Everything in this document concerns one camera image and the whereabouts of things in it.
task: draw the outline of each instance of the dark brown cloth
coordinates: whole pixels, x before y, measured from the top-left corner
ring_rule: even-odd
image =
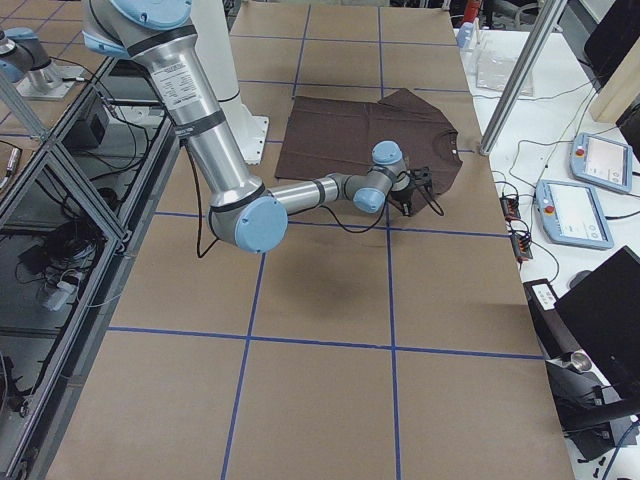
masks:
[[[408,168],[428,166],[433,190],[453,184],[462,161],[458,132],[443,113],[402,89],[378,103],[296,97],[287,124],[276,178],[311,180],[330,173],[364,175],[371,151],[383,140],[396,142]],[[413,198],[414,212],[425,206]]]

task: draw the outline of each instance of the red object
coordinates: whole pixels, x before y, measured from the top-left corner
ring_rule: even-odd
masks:
[[[469,0],[467,2],[467,8],[464,9],[464,16],[462,17],[462,23],[471,22],[476,19],[478,12],[480,11],[480,5],[482,0]]]

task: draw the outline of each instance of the white desk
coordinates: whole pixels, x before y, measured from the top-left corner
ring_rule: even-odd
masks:
[[[499,51],[504,56],[516,57],[526,41],[524,32],[485,31],[486,49]],[[467,80],[472,94],[484,96],[499,96],[498,92],[476,87],[476,77],[467,74]],[[561,95],[550,100],[528,101],[525,98],[551,97],[558,93],[572,90],[588,82],[585,72],[575,59],[564,37],[554,33],[549,38],[538,62],[533,69],[534,96],[520,97],[514,107],[506,127],[502,131],[496,146],[490,155],[491,167],[494,171],[504,173],[506,180],[513,183],[520,194],[531,194],[532,188],[509,175],[516,156],[517,145],[520,140],[533,140],[540,143],[552,143],[558,140],[572,141],[578,128],[580,131],[596,133],[614,127],[613,124],[595,122],[587,111],[580,125],[582,112],[595,95],[591,85],[585,85],[575,92]],[[487,127],[498,100],[474,97],[476,115],[481,130]],[[624,142],[624,138],[617,128],[602,134],[603,137]],[[560,143],[557,146],[539,146],[522,143],[513,173],[535,184],[542,174],[544,179],[571,180],[569,170],[569,152],[571,143]],[[640,171],[640,165],[634,160],[634,170]],[[503,180],[502,175],[495,174],[496,181]],[[496,185],[498,192],[503,185]],[[632,193],[640,195],[640,179],[634,177]],[[640,199],[618,195],[598,188],[598,196],[606,215],[623,215],[640,210]],[[640,253],[640,215],[626,220],[610,221],[609,228],[613,235],[615,246],[613,249],[597,251],[586,248],[566,247],[549,242],[541,228],[537,212],[531,209],[531,197],[521,198],[521,213],[523,219],[531,227],[533,240],[549,249],[560,263],[560,272],[553,282],[553,287],[559,296],[569,289],[569,281],[581,270],[593,270],[618,251],[622,246],[629,245],[636,253]],[[553,259],[535,245],[534,259],[525,262],[520,276],[523,282],[538,278],[552,278],[556,266]],[[572,442],[567,442],[573,457],[573,466],[577,479],[592,478],[597,462],[578,464],[575,459],[580,458]],[[604,473],[600,467],[600,477]],[[640,473],[640,446],[623,448],[616,459],[614,467],[609,472],[608,479],[618,477],[637,478]]]

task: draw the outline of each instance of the blue joint cap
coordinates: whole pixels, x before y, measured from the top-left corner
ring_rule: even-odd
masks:
[[[38,40],[33,30],[27,27],[15,27],[5,30],[4,34],[11,40]]]
[[[110,2],[127,19],[151,30],[171,30],[179,27],[191,15],[192,0],[110,0]]]
[[[361,188],[353,196],[353,203],[363,212],[376,213],[384,205],[385,198],[377,188]]]
[[[22,73],[18,67],[10,63],[0,61],[0,70],[4,72],[7,80],[11,83],[19,82],[24,78],[24,73]]]
[[[122,45],[106,41],[104,38],[94,37],[85,31],[83,31],[82,34],[84,35],[85,46],[92,52],[106,55],[107,57],[121,58],[123,60],[131,59],[129,52],[127,52]]]
[[[275,248],[284,238],[289,218],[284,206],[271,196],[260,197],[247,205],[236,223],[236,245],[251,253]]]
[[[402,160],[402,151],[396,142],[385,140],[373,147],[373,163],[376,165],[393,165]]]

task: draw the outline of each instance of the light blue control panel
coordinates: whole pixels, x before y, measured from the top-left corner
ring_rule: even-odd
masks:
[[[579,180],[618,193],[631,191],[633,151],[629,145],[581,133],[573,142],[570,162]]]
[[[613,247],[607,220],[592,185],[540,180],[536,203],[554,243],[606,250]]]

